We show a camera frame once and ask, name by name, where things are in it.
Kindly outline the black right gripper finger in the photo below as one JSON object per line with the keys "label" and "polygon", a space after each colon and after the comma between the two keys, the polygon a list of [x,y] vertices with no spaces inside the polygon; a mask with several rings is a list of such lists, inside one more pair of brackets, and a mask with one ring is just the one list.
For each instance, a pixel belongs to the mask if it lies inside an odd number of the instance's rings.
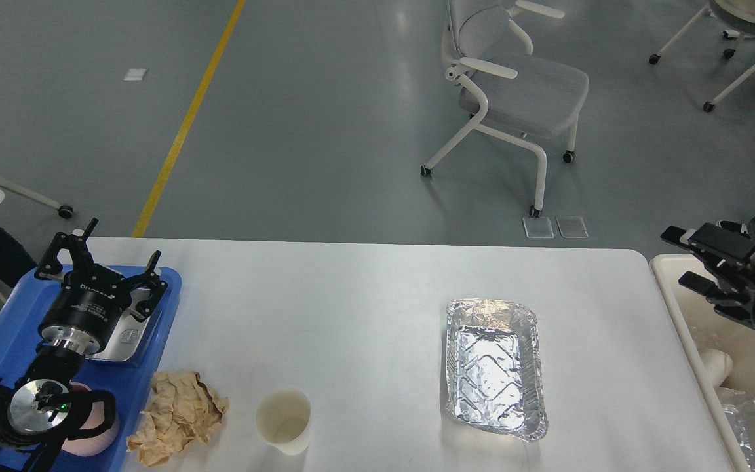
{"label": "black right gripper finger", "polygon": [[712,269],[742,269],[755,258],[755,241],[716,224],[705,223],[697,229],[668,226],[660,233],[660,239],[695,255]]}
{"label": "black right gripper finger", "polygon": [[684,273],[680,276],[678,283],[680,286],[704,296],[705,299],[726,299],[729,295],[722,290],[717,281],[710,280],[697,273]]}

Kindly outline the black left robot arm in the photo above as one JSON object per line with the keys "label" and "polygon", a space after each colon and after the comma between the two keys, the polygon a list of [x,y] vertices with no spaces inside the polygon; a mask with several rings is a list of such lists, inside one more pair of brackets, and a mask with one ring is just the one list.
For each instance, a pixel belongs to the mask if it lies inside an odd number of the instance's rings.
{"label": "black left robot arm", "polygon": [[[179,303],[181,277],[99,265],[80,234],[57,233],[0,314],[0,471],[115,471],[145,403]],[[66,441],[116,431],[95,462]]]}

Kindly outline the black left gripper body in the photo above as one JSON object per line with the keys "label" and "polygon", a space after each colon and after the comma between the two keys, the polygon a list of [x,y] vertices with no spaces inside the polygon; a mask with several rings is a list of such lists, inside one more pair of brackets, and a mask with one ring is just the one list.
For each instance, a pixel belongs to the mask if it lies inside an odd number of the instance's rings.
{"label": "black left gripper body", "polygon": [[129,278],[107,267],[75,269],[60,279],[60,292],[39,323],[45,342],[69,342],[81,355],[102,352],[132,302]]}

